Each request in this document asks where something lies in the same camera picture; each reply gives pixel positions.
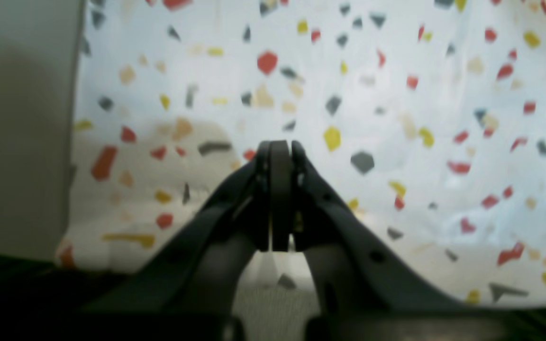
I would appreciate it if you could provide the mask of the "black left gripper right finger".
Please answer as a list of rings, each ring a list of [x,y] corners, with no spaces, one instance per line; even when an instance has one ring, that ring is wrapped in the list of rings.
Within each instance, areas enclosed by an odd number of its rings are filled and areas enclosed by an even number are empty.
[[[272,144],[273,250],[294,238],[309,265],[321,315],[306,341],[526,341],[503,312],[442,293],[365,227],[298,143]]]

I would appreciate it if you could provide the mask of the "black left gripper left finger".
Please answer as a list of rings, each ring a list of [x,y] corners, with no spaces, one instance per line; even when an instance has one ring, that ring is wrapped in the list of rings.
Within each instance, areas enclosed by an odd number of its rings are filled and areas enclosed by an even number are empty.
[[[244,341],[232,315],[238,280],[268,246],[271,142],[232,173],[164,248],[74,315],[76,341]]]

